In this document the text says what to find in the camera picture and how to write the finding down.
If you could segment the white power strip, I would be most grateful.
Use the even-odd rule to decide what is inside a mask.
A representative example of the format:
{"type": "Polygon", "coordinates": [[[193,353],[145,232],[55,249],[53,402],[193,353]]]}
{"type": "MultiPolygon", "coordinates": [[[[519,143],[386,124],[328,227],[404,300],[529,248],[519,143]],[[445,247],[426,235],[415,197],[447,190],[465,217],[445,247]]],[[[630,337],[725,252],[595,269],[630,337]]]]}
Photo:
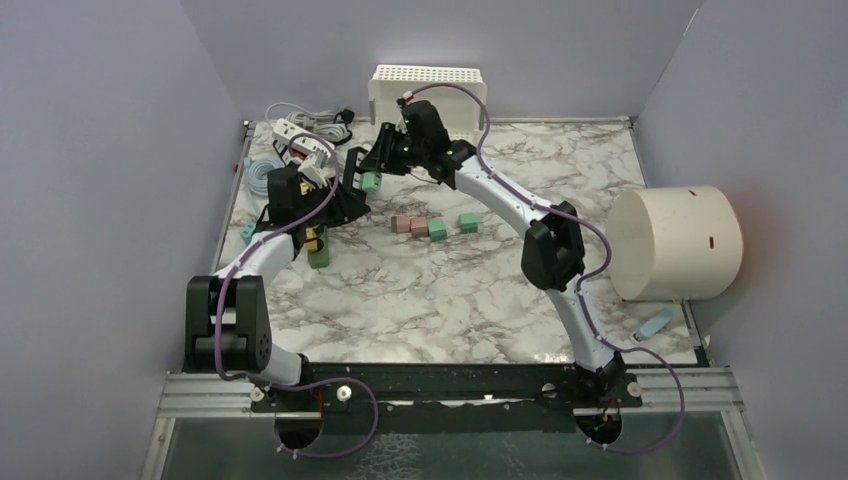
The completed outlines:
{"type": "Polygon", "coordinates": [[[280,118],[273,123],[272,138],[280,146],[287,146],[292,152],[304,155],[314,151],[327,152],[321,142],[308,135],[307,130],[285,118],[280,118]]]}

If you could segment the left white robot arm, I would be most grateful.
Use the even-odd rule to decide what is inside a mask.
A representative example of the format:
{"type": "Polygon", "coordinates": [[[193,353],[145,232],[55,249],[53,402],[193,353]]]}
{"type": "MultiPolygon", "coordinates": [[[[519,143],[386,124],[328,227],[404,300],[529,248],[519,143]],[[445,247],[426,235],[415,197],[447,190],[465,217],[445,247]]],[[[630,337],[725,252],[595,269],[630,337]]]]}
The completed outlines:
{"type": "Polygon", "coordinates": [[[353,186],[355,165],[340,167],[320,187],[295,166],[267,176],[268,203],[245,249],[227,266],[187,285],[184,370],[276,384],[276,396],[298,411],[313,401],[303,376],[306,358],[272,340],[266,289],[318,234],[369,213],[365,193],[353,186]]]}

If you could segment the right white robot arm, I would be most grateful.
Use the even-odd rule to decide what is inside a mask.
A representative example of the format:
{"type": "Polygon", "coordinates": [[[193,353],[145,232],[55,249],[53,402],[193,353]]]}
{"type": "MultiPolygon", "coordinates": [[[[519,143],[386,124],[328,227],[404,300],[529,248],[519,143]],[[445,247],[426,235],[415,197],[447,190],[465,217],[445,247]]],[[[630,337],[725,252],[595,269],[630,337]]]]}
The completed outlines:
{"type": "Polygon", "coordinates": [[[575,207],[553,204],[493,169],[477,147],[452,139],[435,105],[401,99],[401,121],[381,125],[361,173],[407,175],[416,167],[431,179],[488,207],[523,239],[521,270],[545,292],[564,325],[574,354],[577,393],[587,405],[600,407],[617,392],[625,373],[622,356],[606,340],[585,296],[585,245],[575,207]]]}

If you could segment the pink plug adapter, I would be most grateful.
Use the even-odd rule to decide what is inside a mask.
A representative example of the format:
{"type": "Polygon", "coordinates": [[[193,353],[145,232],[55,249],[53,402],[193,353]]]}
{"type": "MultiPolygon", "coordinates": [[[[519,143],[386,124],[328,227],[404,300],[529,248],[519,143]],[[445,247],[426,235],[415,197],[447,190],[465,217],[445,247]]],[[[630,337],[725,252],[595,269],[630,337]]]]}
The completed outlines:
{"type": "Polygon", "coordinates": [[[425,217],[411,217],[409,226],[412,238],[423,238],[429,235],[428,220],[425,217]]]}

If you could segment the green plug adapter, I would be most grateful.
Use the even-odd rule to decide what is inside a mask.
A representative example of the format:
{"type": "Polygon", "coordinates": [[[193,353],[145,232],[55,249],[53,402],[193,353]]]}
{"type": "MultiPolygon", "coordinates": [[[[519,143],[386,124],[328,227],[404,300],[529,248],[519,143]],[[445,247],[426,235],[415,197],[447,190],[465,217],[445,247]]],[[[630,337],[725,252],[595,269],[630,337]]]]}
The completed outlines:
{"type": "Polygon", "coordinates": [[[427,221],[427,228],[428,236],[432,242],[444,240],[448,236],[448,229],[442,219],[429,219],[427,221]]]}

